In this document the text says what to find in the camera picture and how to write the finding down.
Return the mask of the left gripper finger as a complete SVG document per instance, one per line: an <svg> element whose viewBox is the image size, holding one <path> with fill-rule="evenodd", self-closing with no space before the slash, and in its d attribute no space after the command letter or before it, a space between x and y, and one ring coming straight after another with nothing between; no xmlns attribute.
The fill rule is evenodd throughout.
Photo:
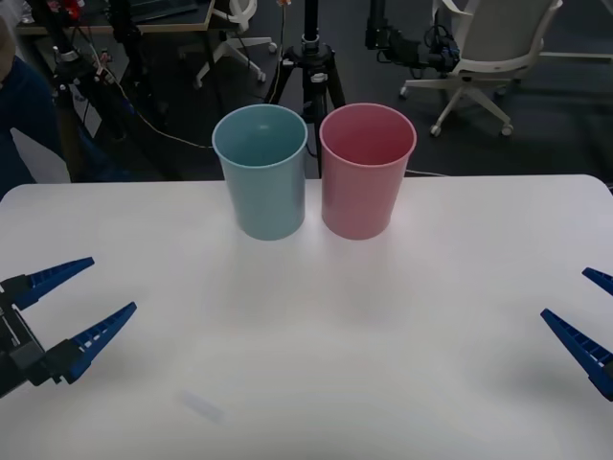
<svg viewBox="0 0 613 460"><path fill-rule="evenodd" d="M1 301L19 310L27 309L94 263L94 259L88 257L6 279L1 282Z"/></svg>
<svg viewBox="0 0 613 460"><path fill-rule="evenodd" d="M137 310L131 302L101 322L69 339L64 339L45 354L44 363L55 383L77 381L90 367L96 356L106 347Z"/></svg>

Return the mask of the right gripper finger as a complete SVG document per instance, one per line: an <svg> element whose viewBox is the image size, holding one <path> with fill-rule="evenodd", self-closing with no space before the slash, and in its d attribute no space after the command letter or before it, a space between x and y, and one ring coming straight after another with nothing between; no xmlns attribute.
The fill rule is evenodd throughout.
<svg viewBox="0 0 613 460"><path fill-rule="evenodd" d="M613 277L591 267L586 267L581 274L607 293L613 293Z"/></svg>
<svg viewBox="0 0 613 460"><path fill-rule="evenodd" d="M540 316L585 371L592 384L611 402L612 353L551 310L543 310Z"/></svg>

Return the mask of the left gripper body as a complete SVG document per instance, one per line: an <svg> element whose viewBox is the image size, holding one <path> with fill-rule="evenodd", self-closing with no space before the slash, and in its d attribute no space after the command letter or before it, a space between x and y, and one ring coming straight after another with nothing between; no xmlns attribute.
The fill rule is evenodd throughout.
<svg viewBox="0 0 613 460"><path fill-rule="evenodd" d="M46 351L20 311L49 292L44 286L12 286L1 292L1 397L28 381L39 386L51 378Z"/></svg>

